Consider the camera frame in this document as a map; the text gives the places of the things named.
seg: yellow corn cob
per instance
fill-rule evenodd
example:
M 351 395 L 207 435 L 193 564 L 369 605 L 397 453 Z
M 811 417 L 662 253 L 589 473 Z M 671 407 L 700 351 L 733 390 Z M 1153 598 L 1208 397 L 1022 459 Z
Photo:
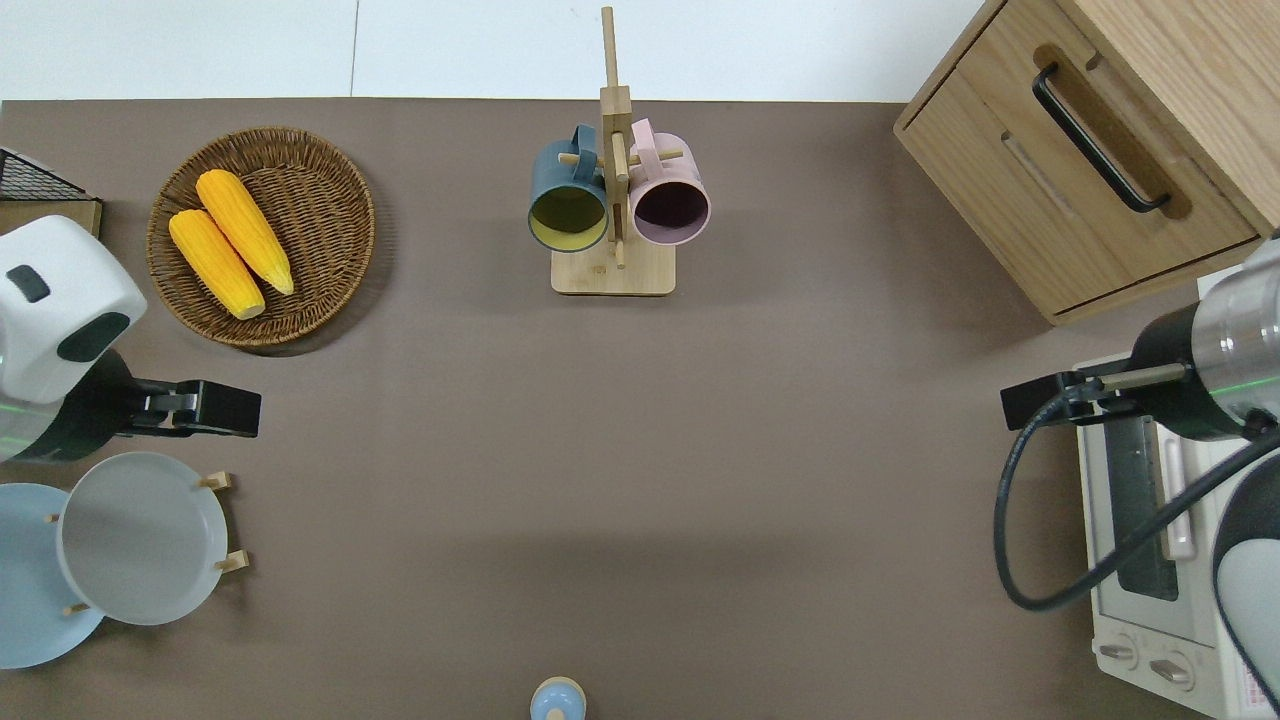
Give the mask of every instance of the yellow corn cob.
M 262 314 L 266 307 L 262 291 L 209 213 L 183 210 L 169 218 L 169 237 L 200 282 L 232 315 L 247 320 Z
M 289 259 L 244 183 L 234 173 L 207 170 L 196 181 L 196 193 L 244 264 L 283 295 L 293 295 Z

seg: brown table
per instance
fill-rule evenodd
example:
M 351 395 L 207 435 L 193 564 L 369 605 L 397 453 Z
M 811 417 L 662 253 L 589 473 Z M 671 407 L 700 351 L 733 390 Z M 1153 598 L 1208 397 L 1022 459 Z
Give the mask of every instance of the brown table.
M 596 720 L 1175 717 L 1093 664 L 1088 607 L 1015 609 L 991 559 L 998 389 L 1126 350 L 1194 288 L 1051 329 L 891 136 L 899 105 L 637 102 L 684 136 L 712 224 L 666 299 L 563 297 L 527 169 L 594 102 L 5 102 L 0 142 L 106 200 L 152 301 L 133 372 L 260 391 L 257 439 L 115 439 L 227 469 L 253 565 L 170 625 L 106 621 L 0 674 L 17 717 L 526 717 L 544 678 Z M 375 268 L 292 356 L 159 302 L 168 174 L 244 127 L 366 173 Z M 1020 475 L 1016 570 L 1084 565 L 1074 436 Z

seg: black drawer handle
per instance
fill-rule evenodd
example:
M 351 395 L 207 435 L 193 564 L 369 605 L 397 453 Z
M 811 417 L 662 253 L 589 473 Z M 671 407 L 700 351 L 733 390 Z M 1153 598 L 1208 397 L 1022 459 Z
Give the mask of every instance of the black drawer handle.
M 1066 108 L 1053 95 L 1053 91 L 1048 87 L 1048 78 L 1055 72 L 1057 72 L 1057 63 L 1050 63 L 1047 68 L 1041 70 L 1041 74 L 1036 76 L 1036 82 L 1032 83 L 1032 95 L 1036 100 L 1039 100 L 1044 111 L 1048 117 L 1053 118 L 1057 127 L 1062 128 L 1066 133 L 1068 140 L 1075 149 L 1084 155 L 1084 159 L 1093 165 L 1093 169 L 1102 176 L 1102 179 L 1115 191 L 1116 196 L 1134 213 L 1151 213 L 1156 208 L 1160 208 L 1165 202 L 1169 202 L 1169 193 L 1161 195 L 1155 200 L 1147 200 L 1146 197 L 1138 195 L 1129 181 L 1125 179 L 1120 170 L 1116 169 L 1115 164 L 1102 152 L 1097 142 L 1089 137 L 1089 133 L 1080 127 L 1080 123 L 1075 122 L 1075 118 L 1066 111 Z

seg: plate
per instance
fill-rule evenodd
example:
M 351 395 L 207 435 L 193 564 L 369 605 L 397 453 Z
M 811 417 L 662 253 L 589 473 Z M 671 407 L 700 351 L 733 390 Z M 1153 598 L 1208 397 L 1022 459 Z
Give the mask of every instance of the plate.
M 248 320 L 237 320 L 214 299 L 169 237 L 169 218 L 202 206 L 196 179 L 214 168 L 244 182 L 293 274 L 288 296 L 257 281 L 266 310 Z M 209 143 L 169 177 L 147 224 L 147 268 L 160 300 L 192 331 L 242 348 L 283 345 L 329 322 L 355 295 L 372 250 L 374 202 L 360 169 L 324 138 L 297 128 L 251 128 Z
M 31 483 L 0 484 L 0 669 L 49 662 L 84 642 L 102 614 L 79 602 L 58 564 L 58 525 L 67 493 Z
M 172 623 L 214 592 L 227 518 L 200 473 L 168 455 L 125 452 L 84 473 L 58 524 L 72 589 L 123 623 Z

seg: mug handle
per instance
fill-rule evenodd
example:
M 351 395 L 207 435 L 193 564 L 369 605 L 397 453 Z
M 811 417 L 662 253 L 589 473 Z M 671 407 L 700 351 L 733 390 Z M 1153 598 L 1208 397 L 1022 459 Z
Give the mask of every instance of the mug handle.
M 649 118 L 631 123 L 631 133 L 636 138 L 636 155 L 640 156 L 640 167 L 650 182 L 662 177 L 662 160 L 658 158 L 658 140 L 653 136 L 653 126 Z
M 586 184 L 595 176 L 598 155 L 595 154 L 595 128 L 579 123 L 573 131 L 573 151 L 577 154 L 577 165 L 573 168 L 573 181 Z

